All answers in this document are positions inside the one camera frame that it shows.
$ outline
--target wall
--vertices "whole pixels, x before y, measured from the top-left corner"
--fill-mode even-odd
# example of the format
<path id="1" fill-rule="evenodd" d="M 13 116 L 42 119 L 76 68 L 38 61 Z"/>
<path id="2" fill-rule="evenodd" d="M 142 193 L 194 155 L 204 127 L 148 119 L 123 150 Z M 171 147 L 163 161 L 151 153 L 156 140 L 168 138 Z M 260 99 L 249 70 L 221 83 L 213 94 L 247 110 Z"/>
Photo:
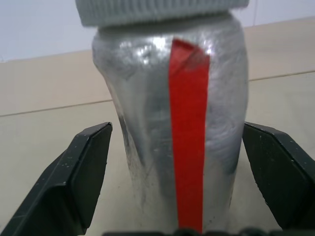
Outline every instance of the wall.
<path id="1" fill-rule="evenodd" d="M 243 26 L 315 15 L 315 0 L 251 0 L 233 12 Z M 74 0 L 0 0 L 0 61 L 86 50 L 95 29 L 81 27 Z"/>

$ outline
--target tape strip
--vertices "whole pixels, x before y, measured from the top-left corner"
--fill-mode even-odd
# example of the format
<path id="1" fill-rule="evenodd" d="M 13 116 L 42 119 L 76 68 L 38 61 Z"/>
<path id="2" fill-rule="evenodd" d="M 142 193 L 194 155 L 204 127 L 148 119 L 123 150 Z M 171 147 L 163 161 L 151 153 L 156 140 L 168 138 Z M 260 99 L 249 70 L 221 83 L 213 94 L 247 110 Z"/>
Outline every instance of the tape strip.
<path id="1" fill-rule="evenodd" d="M 169 93 L 179 228 L 202 232 L 205 122 L 210 56 L 174 39 Z"/>

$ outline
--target crumpled foil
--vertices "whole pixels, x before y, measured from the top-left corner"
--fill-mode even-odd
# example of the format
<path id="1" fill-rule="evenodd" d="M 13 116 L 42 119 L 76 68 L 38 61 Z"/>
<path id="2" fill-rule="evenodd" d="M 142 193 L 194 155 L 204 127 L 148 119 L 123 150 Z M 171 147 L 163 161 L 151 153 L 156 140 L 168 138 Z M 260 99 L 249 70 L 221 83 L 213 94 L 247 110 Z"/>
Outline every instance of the crumpled foil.
<path id="1" fill-rule="evenodd" d="M 243 31 L 227 12 L 99 29 L 94 38 L 94 63 L 109 87 L 123 131 L 138 208 L 135 221 L 139 230 L 172 233 L 178 228 L 168 88 L 174 38 L 198 45 L 211 57 L 203 230 L 224 229 L 248 97 Z"/>

